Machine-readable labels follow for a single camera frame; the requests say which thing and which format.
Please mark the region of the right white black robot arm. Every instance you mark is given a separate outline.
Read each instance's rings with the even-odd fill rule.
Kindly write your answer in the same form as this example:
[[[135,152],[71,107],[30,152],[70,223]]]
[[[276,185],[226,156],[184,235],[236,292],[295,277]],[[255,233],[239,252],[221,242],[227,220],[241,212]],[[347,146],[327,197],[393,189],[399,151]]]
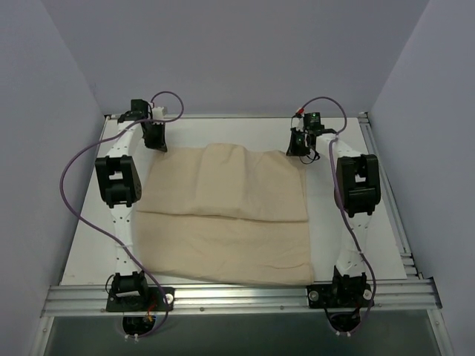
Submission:
[[[375,279],[366,264],[364,248],[367,232],[376,206],[381,201],[379,160],[364,154],[342,141],[336,130],[325,128],[318,112],[300,109],[292,117],[298,124],[290,128],[291,137],[286,154],[314,162],[325,156],[330,161],[335,204],[344,228],[341,247],[335,263],[330,299],[346,306],[361,293],[370,290],[367,278]]]

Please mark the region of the beige cloth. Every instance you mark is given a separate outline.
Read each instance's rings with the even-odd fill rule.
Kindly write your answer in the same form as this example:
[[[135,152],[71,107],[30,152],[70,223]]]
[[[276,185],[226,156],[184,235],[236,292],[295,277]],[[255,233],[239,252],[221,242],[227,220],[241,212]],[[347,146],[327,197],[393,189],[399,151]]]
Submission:
[[[134,248],[158,274],[244,285],[305,285],[314,273],[306,172],[281,151],[210,144],[155,154]]]

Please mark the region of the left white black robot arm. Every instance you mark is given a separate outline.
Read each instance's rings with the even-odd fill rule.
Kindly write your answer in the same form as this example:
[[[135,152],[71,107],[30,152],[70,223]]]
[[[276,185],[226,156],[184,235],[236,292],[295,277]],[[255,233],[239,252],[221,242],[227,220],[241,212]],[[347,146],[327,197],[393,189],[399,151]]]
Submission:
[[[133,245],[133,204],[142,196],[142,183],[133,153],[139,142],[146,148],[166,152],[166,125],[152,122],[164,119],[166,108],[156,108],[143,99],[132,99],[131,109],[117,120],[118,132],[112,148],[95,161],[95,170],[102,201],[110,209],[118,262],[109,291],[111,299],[122,298],[133,311],[141,311],[150,300],[145,272],[127,254]]]

